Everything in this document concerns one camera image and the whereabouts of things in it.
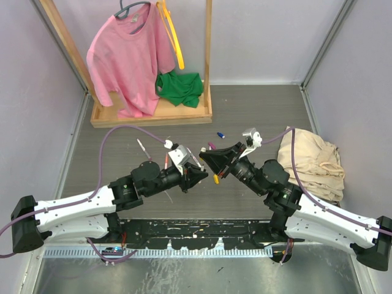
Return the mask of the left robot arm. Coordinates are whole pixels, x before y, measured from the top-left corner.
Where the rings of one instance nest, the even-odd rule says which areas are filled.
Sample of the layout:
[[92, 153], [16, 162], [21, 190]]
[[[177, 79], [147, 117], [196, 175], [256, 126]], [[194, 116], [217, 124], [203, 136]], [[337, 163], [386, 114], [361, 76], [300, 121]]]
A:
[[12, 252], [33, 251], [55, 235], [55, 227], [84, 217], [113, 214], [142, 205], [143, 198], [180, 187], [187, 192], [208, 173], [200, 167], [185, 163], [179, 171], [174, 165], [160, 169], [145, 161], [128, 176], [118, 178], [98, 191], [53, 201], [36, 201], [32, 195], [19, 199], [11, 213]]

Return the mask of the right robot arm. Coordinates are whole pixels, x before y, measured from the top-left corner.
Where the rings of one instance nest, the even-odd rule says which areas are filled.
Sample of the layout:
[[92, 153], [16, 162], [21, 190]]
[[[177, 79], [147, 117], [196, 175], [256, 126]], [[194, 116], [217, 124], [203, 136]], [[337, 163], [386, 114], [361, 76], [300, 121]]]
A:
[[391, 252], [391, 219], [357, 215], [306, 193], [288, 181], [289, 174], [275, 159], [256, 168], [244, 154], [245, 145], [202, 151], [199, 156], [220, 178], [233, 175], [263, 196], [273, 212], [269, 235], [322, 243], [356, 257], [362, 265], [387, 271]]

